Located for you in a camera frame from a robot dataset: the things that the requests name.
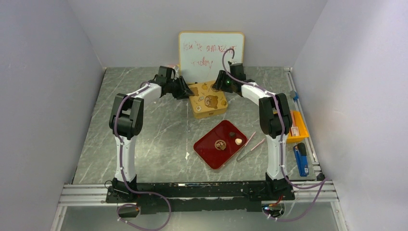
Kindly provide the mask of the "gold chocolate tin box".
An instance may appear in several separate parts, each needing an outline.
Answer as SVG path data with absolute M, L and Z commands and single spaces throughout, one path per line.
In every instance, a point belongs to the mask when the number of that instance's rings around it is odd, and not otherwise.
M 209 108 L 204 105 L 196 105 L 192 107 L 192 114 L 195 119 L 202 119 L 211 116 L 216 116 L 226 113 L 228 107 L 221 107 L 218 109 Z

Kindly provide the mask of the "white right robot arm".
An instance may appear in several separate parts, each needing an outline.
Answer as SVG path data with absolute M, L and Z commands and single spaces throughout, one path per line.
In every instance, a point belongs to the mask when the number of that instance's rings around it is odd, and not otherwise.
M 272 93 L 247 79 L 242 63 L 228 62 L 229 70 L 221 70 L 213 89 L 236 93 L 258 106 L 259 124 L 268 145 L 268 167 L 264 192 L 267 198 L 275 200 L 283 191 L 291 190 L 285 167 L 286 140 L 292 117 L 284 93 Z

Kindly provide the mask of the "metal tweezers with pink grips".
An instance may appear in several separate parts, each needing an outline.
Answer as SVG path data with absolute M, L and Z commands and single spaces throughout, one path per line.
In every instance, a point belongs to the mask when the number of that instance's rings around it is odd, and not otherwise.
M 252 133 L 252 135 L 248 138 L 247 142 L 244 144 L 242 149 L 239 151 L 239 153 L 238 153 L 238 155 L 236 157 L 237 162 L 242 161 L 246 157 L 247 154 L 252 152 L 254 149 L 256 149 L 258 146 L 260 146 L 261 144 L 263 144 L 266 141 L 266 139 L 263 138 L 256 145 L 254 145 L 253 147 L 250 147 L 249 143 L 252 140 L 254 140 L 255 136 L 256 136 L 256 131 Z

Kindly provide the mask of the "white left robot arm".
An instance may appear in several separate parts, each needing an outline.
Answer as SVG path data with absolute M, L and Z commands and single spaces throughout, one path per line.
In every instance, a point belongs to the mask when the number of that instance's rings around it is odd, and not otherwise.
M 114 98 L 109 119 L 117 150 L 112 188 L 125 202 L 134 201 L 138 195 L 135 145 L 143 126 L 145 106 L 166 94 L 171 94 L 177 100 L 193 95 L 178 70 L 177 66 L 160 66 L 153 79 L 141 83 L 138 90 L 119 93 Z

